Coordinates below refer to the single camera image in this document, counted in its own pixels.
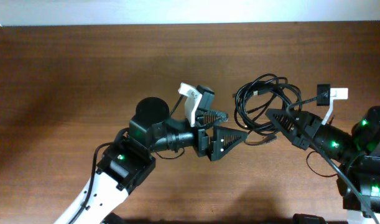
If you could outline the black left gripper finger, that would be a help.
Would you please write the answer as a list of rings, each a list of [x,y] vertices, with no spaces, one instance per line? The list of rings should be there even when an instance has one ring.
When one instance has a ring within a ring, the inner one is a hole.
[[[220,124],[227,122],[228,114],[218,110],[202,110],[203,124]]]
[[[238,144],[244,142],[247,137],[248,134],[245,131],[215,126],[211,140],[211,155],[225,156]]]

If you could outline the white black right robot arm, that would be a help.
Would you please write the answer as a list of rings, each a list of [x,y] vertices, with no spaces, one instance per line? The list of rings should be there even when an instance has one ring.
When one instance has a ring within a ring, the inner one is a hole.
[[[297,148],[320,148],[357,188],[380,219],[380,106],[371,107],[346,133],[308,111],[293,119],[284,110],[268,109],[271,123]]]

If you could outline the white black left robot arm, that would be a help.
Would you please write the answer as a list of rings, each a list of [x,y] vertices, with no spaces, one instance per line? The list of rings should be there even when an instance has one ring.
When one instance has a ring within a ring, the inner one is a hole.
[[[227,118],[225,113],[210,110],[204,114],[217,119],[191,127],[188,121],[172,119],[164,100],[141,100],[129,126],[120,130],[114,141],[99,146],[104,152],[101,159],[93,159],[89,181],[56,222],[106,223],[107,216],[155,169],[153,153],[193,147],[198,156],[213,162],[247,138],[244,131],[219,126]]]

